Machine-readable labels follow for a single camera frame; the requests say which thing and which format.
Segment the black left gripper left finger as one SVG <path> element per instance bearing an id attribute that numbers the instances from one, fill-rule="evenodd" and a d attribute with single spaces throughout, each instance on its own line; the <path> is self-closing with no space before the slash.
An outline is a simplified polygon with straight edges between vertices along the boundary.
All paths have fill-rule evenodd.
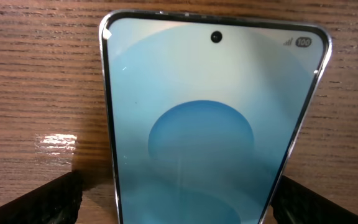
<path id="1" fill-rule="evenodd" d="M 82 195 L 83 179 L 71 171 L 0 206 L 0 224 L 73 224 Z"/>

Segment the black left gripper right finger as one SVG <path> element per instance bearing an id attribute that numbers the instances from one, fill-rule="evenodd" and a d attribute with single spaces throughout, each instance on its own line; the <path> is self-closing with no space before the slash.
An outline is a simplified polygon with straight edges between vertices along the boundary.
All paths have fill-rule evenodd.
<path id="1" fill-rule="evenodd" d="M 358 215 L 286 176 L 270 204 L 278 224 L 358 224 Z"/>

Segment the Galaxy smartphone with teal screen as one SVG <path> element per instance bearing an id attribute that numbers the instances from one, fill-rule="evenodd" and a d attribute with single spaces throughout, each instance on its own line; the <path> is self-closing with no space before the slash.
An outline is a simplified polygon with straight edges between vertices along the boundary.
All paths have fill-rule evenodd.
<path id="1" fill-rule="evenodd" d="M 121 9 L 101 21 L 99 47 L 119 223 L 262 223 L 331 36 Z"/>

